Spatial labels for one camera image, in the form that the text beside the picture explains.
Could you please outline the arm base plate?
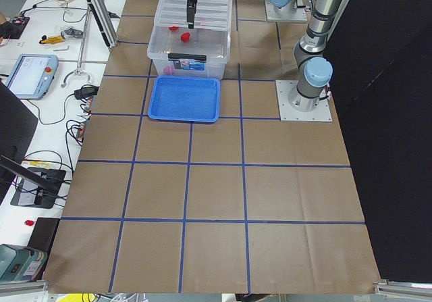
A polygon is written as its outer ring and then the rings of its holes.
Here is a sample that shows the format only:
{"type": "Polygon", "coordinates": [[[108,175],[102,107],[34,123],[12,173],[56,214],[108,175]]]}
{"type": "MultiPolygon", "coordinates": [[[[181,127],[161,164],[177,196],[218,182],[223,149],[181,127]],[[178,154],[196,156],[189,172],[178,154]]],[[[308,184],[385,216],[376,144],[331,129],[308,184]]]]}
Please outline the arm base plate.
{"type": "Polygon", "coordinates": [[[306,24],[306,6],[303,0],[291,0],[285,7],[275,7],[270,0],[265,0],[266,19],[268,22],[291,22],[306,24]]]}
{"type": "Polygon", "coordinates": [[[280,120],[283,122],[332,122],[329,101],[321,100],[325,91],[314,99],[303,97],[297,91],[297,80],[276,80],[280,120]]]}

